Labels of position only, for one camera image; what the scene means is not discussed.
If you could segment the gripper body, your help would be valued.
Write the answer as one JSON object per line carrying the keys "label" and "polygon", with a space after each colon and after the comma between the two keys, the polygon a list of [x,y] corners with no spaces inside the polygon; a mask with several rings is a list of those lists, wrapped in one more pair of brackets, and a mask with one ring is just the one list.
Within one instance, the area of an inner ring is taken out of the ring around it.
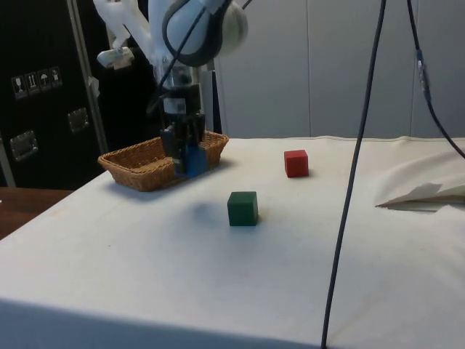
{"label": "gripper body", "polygon": [[161,88],[163,112],[166,115],[191,115],[201,111],[200,84]]}

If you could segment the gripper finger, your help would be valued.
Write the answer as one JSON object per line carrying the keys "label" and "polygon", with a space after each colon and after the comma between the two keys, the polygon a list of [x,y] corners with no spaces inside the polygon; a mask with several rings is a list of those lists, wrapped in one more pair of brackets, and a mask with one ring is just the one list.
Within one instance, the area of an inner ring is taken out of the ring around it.
{"label": "gripper finger", "polygon": [[164,152],[173,160],[175,169],[184,169],[184,145],[177,136],[174,124],[161,131],[161,139]]}
{"label": "gripper finger", "polygon": [[204,113],[193,113],[186,117],[186,145],[197,147],[204,138],[206,129],[206,115]]}

